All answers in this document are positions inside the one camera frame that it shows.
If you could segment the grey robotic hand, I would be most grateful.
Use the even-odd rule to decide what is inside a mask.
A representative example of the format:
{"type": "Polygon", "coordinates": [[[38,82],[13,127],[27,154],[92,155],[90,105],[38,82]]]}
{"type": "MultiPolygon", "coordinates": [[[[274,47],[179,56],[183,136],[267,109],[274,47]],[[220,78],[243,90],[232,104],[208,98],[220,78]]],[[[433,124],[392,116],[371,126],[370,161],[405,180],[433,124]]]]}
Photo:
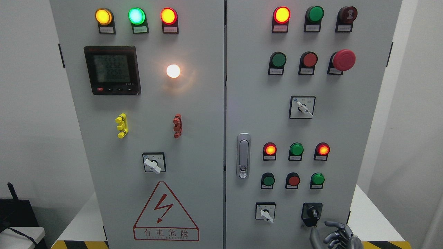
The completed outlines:
{"type": "Polygon", "coordinates": [[[336,246],[337,249],[364,248],[360,238],[354,235],[348,225],[331,221],[325,221],[325,225],[328,227],[335,227],[337,230],[327,235],[326,238],[321,241],[318,230],[315,227],[312,227],[309,240],[313,249],[323,249],[323,244],[328,244],[329,249],[334,248],[334,246],[336,246]]]}

